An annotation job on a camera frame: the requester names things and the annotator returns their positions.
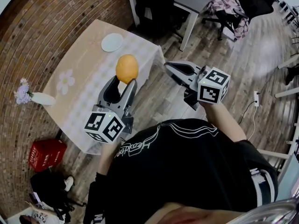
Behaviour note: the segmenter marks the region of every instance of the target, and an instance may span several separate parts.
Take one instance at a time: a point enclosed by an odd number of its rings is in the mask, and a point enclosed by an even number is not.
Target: red crate
[[[36,172],[59,164],[67,146],[61,140],[41,140],[32,144],[29,163]]]

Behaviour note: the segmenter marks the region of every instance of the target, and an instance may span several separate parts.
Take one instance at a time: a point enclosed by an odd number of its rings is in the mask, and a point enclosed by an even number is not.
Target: white power outlet
[[[254,101],[256,101],[254,103],[254,106],[258,107],[260,105],[260,102],[259,102],[259,99],[258,99],[258,92],[257,91],[253,92],[253,99],[254,99]]]

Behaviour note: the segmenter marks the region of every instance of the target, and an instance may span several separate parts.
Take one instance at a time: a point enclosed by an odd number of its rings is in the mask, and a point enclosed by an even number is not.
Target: white cube
[[[213,67],[198,84],[197,100],[211,104],[222,101],[228,91],[230,75]]]
[[[84,131],[95,141],[111,144],[124,128],[125,125],[116,113],[92,111]]]

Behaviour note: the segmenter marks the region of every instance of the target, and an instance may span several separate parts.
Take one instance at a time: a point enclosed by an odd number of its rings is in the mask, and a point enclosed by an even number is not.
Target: vase
[[[55,103],[55,98],[51,95],[41,93],[41,92],[33,92],[32,93],[32,101],[41,105],[53,105]]]

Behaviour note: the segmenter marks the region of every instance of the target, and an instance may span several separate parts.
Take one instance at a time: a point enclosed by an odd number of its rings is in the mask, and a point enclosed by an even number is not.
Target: flower
[[[18,105],[26,104],[31,100],[31,92],[29,91],[29,84],[25,78],[21,79],[21,86],[14,92],[14,97]]]
[[[75,84],[75,79],[72,77],[73,71],[68,70],[66,73],[60,73],[59,75],[59,82],[57,83],[56,89],[58,91],[61,90],[61,93],[65,95],[67,91],[69,90],[69,86],[72,86]]]

